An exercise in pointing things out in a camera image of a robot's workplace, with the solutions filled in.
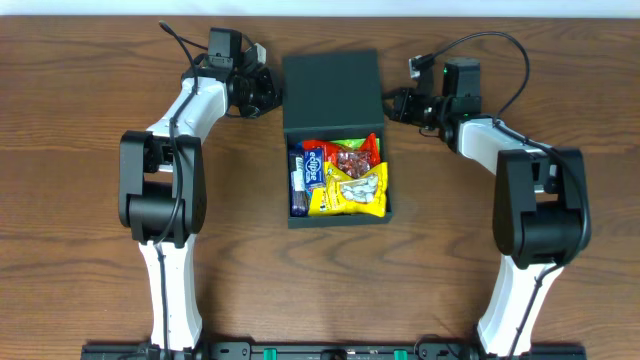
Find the dark green box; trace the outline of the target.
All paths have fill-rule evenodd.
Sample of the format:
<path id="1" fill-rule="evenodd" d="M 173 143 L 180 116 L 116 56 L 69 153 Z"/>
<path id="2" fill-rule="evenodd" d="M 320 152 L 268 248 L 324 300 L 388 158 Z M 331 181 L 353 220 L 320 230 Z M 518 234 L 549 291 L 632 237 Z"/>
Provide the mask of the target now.
<path id="1" fill-rule="evenodd" d="M 290 213 L 291 143 L 306 140 L 379 139 L 387 162 L 384 115 L 377 54 L 373 50 L 288 56 L 283 60 L 283 130 L 287 150 L 288 226 L 291 229 L 382 224 L 392 217 L 388 167 L 387 210 L 384 217 L 368 214 L 292 217 Z"/>

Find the red snack bag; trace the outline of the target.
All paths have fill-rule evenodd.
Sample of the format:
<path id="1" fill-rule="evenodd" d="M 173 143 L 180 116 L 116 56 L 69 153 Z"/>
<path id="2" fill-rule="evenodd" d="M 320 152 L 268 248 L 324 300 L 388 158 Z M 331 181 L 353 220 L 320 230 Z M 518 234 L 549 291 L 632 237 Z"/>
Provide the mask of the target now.
<path id="1" fill-rule="evenodd" d="M 306 140 L 302 144 L 305 150 L 322 148 L 324 162 L 329 162 L 351 178 L 359 178 L 379 165 L 381 160 L 379 139 L 375 133 L 369 134 L 369 151 L 346 151 L 326 140 Z"/>

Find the blue Eclipse mint pack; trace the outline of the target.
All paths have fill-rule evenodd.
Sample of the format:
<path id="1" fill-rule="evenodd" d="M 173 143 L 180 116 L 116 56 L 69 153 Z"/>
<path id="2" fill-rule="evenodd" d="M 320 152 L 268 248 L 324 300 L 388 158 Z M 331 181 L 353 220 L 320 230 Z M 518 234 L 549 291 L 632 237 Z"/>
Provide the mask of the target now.
<path id="1" fill-rule="evenodd" d="M 313 148 L 304 151 L 304 184 L 308 191 L 325 185 L 324 151 Z"/>

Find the green Haribo gummy bag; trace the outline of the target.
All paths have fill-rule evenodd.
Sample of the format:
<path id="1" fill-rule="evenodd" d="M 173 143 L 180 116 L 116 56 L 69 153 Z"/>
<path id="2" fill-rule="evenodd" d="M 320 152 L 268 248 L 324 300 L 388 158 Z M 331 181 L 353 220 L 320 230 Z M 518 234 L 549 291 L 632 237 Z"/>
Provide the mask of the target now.
<path id="1" fill-rule="evenodd" d="M 369 151 L 371 141 L 368 138 L 332 140 L 332 144 L 346 151 Z"/>

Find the yellow nut snack bag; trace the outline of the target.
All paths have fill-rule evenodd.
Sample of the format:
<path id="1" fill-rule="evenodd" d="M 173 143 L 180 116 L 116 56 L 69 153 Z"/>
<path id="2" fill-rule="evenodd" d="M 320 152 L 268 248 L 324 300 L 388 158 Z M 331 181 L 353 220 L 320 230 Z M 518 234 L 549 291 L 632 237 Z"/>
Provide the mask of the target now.
<path id="1" fill-rule="evenodd" d="M 326 184 L 313 190 L 309 216 L 368 214 L 384 217 L 387 210 L 388 163 L 382 162 L 354 179 L 324 163 Z"/>

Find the dark purple chocolate bar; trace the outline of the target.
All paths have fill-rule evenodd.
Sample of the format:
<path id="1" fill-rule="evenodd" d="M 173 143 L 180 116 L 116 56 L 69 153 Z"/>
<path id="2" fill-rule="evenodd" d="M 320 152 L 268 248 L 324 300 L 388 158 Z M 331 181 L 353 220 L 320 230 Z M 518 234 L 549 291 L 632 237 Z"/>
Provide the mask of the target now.
<path id="1" fill-rule="evenodd" d="M 308 196 L 304 182 L 304 152 L 299 149 L 288 153 L 290 170 L 290 213 L 292 217 L 305 217 L 309 211 Z"/>

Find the blue Oreo cookie pack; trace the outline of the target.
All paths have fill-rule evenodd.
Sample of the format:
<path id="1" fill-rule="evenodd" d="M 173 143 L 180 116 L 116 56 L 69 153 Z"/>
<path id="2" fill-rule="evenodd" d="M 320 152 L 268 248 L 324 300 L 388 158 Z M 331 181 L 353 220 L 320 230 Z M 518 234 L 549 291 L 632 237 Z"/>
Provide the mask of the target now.
<path id="1" fill-rule="evenodd" d="M 299 156 L 299 157 L 303 157 L 304 156 L 304 146 L 301 142 L 299 143 L 291 143 L 288 149 L 288 154 L 290 156 Z"/>

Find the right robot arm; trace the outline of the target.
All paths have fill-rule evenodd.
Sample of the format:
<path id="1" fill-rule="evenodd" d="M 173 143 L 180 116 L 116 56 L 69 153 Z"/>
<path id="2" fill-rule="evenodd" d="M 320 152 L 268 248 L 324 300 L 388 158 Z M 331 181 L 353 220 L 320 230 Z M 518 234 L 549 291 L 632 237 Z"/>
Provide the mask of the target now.
<path id="1" fill-rule="evenodd" d="M 486 311 L 468 344 L 435 346 L 450 359 L 562 359 L 562 346 L 534 348 L 534 324 L 553 282 L 590 240 L 591 225 L 582 153 L 534 141 L 482 112 L 480 63 L 452 58 L 441 94 L 433 92 L 435 57 L 409 60 L 414 88 L 385 94 L 393 121 L 436 131 L 454 153 L 495 177 L 492 231 L 501 253 Z"/>

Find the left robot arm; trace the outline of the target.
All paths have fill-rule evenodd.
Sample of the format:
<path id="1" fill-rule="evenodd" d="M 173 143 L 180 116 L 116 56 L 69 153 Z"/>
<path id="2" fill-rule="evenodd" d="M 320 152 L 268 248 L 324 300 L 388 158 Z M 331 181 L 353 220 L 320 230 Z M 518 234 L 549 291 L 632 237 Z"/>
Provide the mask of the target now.
<path id="1" fill-rule="evenodd" d="M 281 104 L 265 48 L 237 30 L 213 27 L 201 54 L 188 55 L 167 112 L 120 140 L 118 212 L 146 264 L 153 327 L 148 359 L 202 354 L 194 249 L 207 211 L 202 145 L 236 108 L 255 119 Z"/>

